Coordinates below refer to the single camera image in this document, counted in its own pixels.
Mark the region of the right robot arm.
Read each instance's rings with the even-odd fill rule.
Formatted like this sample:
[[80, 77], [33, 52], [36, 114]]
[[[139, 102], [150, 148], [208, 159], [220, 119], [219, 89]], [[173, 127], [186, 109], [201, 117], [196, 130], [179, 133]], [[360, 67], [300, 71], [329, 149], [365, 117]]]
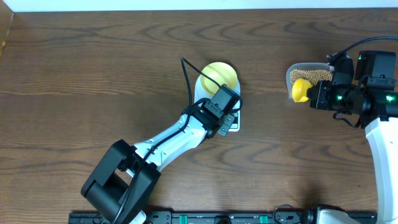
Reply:
[[394, 52], [365, 50], [357, 64], [345, 52], [330, 56], [330, 81], [307, 90], [310, 107], [359, 116], [354, 128], [365, 130], [371, 148], [378, 198], [377, 223], [397, 223], [397, 92]]

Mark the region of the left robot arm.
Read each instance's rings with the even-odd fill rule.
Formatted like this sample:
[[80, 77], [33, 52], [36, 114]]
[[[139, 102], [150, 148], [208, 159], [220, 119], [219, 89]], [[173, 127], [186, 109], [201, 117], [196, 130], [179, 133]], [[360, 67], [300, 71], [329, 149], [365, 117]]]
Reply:
[[208, 131], [194, 116], [144, 142], [115, 142], [81, 188], [81, 194], [111, 223], [144, 223], [143, 209], [160, 173], [174, 159], [199, 146]]

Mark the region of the yellow measuring scoop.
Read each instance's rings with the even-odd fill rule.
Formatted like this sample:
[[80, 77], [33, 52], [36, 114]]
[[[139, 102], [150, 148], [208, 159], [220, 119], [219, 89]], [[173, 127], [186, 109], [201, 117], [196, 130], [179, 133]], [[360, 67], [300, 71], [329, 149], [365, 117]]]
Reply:
[[308, 81], [302, 78], [299, 78], [295, 81], [292, 87], [292, 99], [296, 103], [303, 103], [309, 100], [307, 96], [307, 90], [310, 89], [313, 85]]

